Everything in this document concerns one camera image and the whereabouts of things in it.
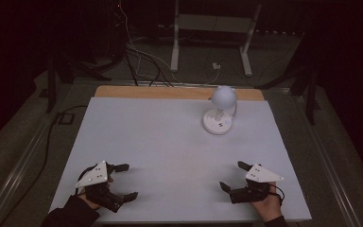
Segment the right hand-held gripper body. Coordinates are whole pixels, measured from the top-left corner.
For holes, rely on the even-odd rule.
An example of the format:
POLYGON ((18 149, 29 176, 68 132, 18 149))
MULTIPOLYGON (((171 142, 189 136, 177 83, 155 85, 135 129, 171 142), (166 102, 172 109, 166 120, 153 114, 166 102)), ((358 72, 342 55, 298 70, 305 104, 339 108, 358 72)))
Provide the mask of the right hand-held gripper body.
MULTIPOLYGON (((232 189, 229 193, 232 203, 244 203, 262 201, 269 194, 269 183, 280 182, 284 178, 261 165, 252 165, 250 171, 247 171, 246 176, 247 185, 243 188, 232 189)), ((283 202, 285 193, 282 189, 276 186, 276 193, 283 202)))

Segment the aluminium floor rail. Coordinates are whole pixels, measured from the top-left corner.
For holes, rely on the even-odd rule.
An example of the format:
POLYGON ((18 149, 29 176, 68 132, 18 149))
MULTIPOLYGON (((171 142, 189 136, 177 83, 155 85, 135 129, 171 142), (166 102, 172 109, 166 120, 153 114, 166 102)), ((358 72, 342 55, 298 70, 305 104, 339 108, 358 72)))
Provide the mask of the aluminium floor rail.
POLYGON ((47 125, 41 125, 31 136, 20 159, 4 181, 3 187, 0 189, 0 221, 7 212, 9 203, 24 178, 26 170, 37 150, 37 146, 41 143, 47 129, 47 125))
POLYGON ((311 139, 315 143, 316 151, 320 159, 320 165, 324 175, 330 185, 330 188, 334 194, 335 200, 339 207, 339 210, 342 216, 345 219, 345 222, 348 227, 363 227, 360 223, 359 217, 355 212, 353 205, 348 197, 346 189, 344 188, 341 180, 339 179, 337 172, 332 164, 332 161, 327 153, 326 146, 323 144, 316 128, 309 123, 307 119, 305 108, 306 104, 304 99, 300 96, 293 97, 297 107, 299 108, 299 112, 301 115, 301 119, 303 120, 303 124, 307 128, 311 139))

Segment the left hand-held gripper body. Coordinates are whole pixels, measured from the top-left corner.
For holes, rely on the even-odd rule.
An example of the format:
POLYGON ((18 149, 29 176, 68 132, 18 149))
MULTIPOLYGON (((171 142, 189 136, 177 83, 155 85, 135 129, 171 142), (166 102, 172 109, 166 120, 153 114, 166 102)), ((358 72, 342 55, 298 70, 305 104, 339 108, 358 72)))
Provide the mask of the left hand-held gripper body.
POLYGON ((75 189, 78 192, 80 188, 84 188, 89 201, 116 213, 123 204, 123 199, 114 195, 107 186, 108 178, 115 172, 114 167, 115 165, 105 161, 87 167, 78 177, 75 189))

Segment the white table mat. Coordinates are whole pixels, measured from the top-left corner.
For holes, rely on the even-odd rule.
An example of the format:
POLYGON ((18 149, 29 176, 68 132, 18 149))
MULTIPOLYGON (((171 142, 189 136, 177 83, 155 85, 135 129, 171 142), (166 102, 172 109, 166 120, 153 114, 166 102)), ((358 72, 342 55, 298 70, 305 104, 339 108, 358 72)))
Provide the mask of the white table mat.
POLYGON ((286 219, 310 219, 268 103, 239 101, 225 135, 202 127, 211 107, 207 100, 92 98, 52 205, 65 204, 86 167, 106 161, 130 167, 115 174, 112 192, 138 197, 117 213, 101 210, 101 223, 256 221, 250 205, 233 204, 220 188, 245 186, 245 172, 237 165, 243 161, 282 176, 286 219))

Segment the person's left hand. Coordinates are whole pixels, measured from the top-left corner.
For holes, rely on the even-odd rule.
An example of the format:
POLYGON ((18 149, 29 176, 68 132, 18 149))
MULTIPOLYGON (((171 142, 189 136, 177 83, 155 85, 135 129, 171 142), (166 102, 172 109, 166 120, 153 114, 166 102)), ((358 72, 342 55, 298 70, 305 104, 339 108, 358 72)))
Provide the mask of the person's left hand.
MULTIPOLYGON (((111 184, 111 183, 113 183, 113 178, 110 176, 110 177, 108 178, 107 186, 110 186, 110 184, 111 184)), ((93 209, 93 210, 98 210, 98 209, 101 207, 99 204, 97 204, 97 203, 93 203, 93 202, 91 202, 91 201, 89 201, 89 200, 87 199, 87 197, 86 197, 86 193, 85 193, 85 189, 84 189, 84 188, 81 190, 81 192, 80 192, 80 193, 78 193, 78 197, 79 197, 80 199, 82 199, 84 202, 86 202, 86 203, 87 203, 87 205, 88 205, 91 209, 93 209)))

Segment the black square floor plate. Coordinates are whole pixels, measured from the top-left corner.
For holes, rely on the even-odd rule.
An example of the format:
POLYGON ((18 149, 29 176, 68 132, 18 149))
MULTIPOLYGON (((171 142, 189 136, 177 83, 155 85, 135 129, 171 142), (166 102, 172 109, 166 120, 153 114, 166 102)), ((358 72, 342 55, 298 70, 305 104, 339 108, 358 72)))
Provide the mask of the black square floor plate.
POLYGON ((57 117, 58 125, 72 125, 75 119, 73 113, 59 113, 57 117))

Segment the grey metal stand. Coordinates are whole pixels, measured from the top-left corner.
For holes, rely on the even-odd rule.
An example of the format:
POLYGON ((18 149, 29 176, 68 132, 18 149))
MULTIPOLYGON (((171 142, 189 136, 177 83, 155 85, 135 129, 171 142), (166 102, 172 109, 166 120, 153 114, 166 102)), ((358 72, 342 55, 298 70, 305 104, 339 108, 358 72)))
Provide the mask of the grey metal stand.
POLYGON ((248 55, 251 39, 256 28, 257 20, 262 8, 257 3, 250 17, 227 17, 214 15, 199 15, 180 13, 180 0, 175 0, 174 11, 174 36, 170 61, 170 71, 176 73, 179 68, 181 30, 216 31, 230 33, 245 33, 246 41, 239 47, 240 58, 244 75, 252 76, 251 63, 248 55))

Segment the person's right hand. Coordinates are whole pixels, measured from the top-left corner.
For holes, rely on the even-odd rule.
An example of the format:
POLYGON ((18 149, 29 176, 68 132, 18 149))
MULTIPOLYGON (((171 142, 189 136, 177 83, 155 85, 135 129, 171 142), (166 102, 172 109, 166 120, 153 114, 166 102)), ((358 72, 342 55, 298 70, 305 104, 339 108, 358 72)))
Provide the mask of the person's right hand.
POLYGON ((269 183, 269 194, 262 201, 255 201, 251 206, 262 221, 272 221, 282 215, 281 202, 276 193, 276 183, 269 183))

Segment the white round desk lamp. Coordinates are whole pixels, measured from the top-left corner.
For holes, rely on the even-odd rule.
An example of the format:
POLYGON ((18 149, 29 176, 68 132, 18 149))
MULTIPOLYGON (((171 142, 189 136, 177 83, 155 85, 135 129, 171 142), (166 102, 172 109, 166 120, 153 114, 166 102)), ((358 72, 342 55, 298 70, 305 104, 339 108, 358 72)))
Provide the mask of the white round desk lamp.
POLYGON ((236 101, 234 88, 217 86, 211 96, 211 103, 215 108, 207 111, 202 117, 203 128, 214 135, 228 133, 233 125, 233 115, 227 113, 227 110, 235 108, 236 101))

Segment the black tripod stand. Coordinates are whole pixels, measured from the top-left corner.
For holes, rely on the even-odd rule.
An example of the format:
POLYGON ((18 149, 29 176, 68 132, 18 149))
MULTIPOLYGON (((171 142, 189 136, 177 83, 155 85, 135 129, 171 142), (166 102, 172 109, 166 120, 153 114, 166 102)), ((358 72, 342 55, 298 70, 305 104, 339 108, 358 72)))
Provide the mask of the black tripod stand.
POLYGON ((75 58, 71 57, 66 52, 60 51, 58 49, 52 49, 47 57, 47 98, 48 104, 46 111, 50 113, 55 104, 57 103, 57 79, 59 79, 62 83, 72 84, 75 80, 75 76, 72 73, 71 68, 76 68, 81 72, 85 73, 89 77, 101 80, 101 81, 110 81, 109 78, 106 78, 100 74, 98 74, 92 68, 89 68, 85 64, 77 61, 75 58))
POLYGON ((293 96, 301 96, 306 93, 305 115, 309 123, 314 125, 321 52, 322 46, 319 39, 311 32, 304 33, 283 74, 265 84, 256 85, 256 88, 267 90, 288 79, 295 79, 289 92, 293 96))

